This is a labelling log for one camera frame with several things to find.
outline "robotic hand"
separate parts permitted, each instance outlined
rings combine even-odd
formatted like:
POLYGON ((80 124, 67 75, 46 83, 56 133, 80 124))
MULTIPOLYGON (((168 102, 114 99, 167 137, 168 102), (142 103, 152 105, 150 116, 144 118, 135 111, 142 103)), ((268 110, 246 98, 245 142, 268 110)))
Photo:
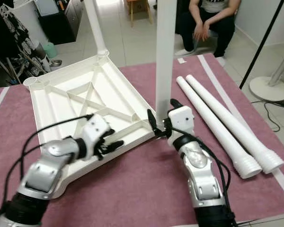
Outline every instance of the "robotic hand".
POLYGON ((116 150, 123 141, 104 145, 104 137, 115 131, 104 118, 93 114, 83 127, 79 138, 53 140, 42 146, 42 154, 33 163, 11 202, 0 215, 0 227, 37 227, 62 175, 65 165, 76 159, 88 160, 93 155, 99 160, 116 150))
POLYGON ((155 135, 166 136, 168 144, 174 146, 184 161, 189 173, 188 189, 199 226, 237 226, 228 203, 227 189, 224 187, 223 194, 213 175, 212 160, 204 150, 206 145, 193 136, 194 116, 191 108, 183 106, 175 99, 171 99, 170 103, 174 109, 168 112, 168 118, 163 121, 165 131, 157 128, 155 117, 150 110, 148 118, 155 135))

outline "man sitting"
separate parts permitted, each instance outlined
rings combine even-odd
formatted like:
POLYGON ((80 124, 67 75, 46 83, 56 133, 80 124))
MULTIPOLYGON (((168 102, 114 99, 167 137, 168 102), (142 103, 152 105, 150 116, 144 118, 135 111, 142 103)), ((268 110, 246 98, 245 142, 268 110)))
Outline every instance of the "man sitting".
POLYGON ((189 12, 183 13, 180 18, 179 31, 183 39, 184 49, 175 53, 176 56, 188 55, 194 51, 194 39, 205 41, 208 30, 218 34, 218 43, 215 52, 216 58, 222 57, 233 36, 234 14, 238 10, 241 0, 190 0, 189 12))

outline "green container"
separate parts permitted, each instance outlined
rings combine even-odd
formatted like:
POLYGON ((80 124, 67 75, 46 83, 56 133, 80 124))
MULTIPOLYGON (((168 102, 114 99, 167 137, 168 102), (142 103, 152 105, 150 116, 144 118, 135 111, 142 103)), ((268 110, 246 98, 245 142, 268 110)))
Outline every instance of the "green container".
POLYGON ((57 51, 53 43, 45 44, 43 46, 43 49, 49 58, 54 58, 55 56, 57 56, 57 51))

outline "white sneaker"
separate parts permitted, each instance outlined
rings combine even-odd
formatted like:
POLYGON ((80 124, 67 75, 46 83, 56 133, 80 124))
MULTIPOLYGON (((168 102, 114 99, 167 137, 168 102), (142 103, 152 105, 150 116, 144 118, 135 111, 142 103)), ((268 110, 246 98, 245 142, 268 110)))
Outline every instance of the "white sneaker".
POLYGON ((223 57, 217 57, 216 60, 219 62, 219 64, 224 67, 226 64, 226 61, 223 57))
POLYGON ((194 51, 195 50, 187 51, 187 50, 183 49, 183 50, 175 52, 175 56, 189 55, 189 54, 193 53, 194 51))

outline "black pants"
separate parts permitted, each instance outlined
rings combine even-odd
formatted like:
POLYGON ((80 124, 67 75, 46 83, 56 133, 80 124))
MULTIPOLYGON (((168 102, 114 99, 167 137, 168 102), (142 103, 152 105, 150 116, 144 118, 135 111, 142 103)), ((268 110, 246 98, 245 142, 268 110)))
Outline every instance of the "black pants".
MULTIPOLYGON (((200 9, 200 17, 203 22, 213 17, 217 13, 208 13, 203 8, 200 9)), ((190 12, 183 13, 180 20, 180 34, 183 39, 184 48, 187 51, 194 49, 193 44, 193 32, 195 30, 195 20, 190 12)), ((218 44, 217 49, 214 52, 215 57, 221 57, 225 53, 233 33, 235 31, 234 16, 223 18, 222 20, 210 25, 210 30, 218 33, 218 44)))

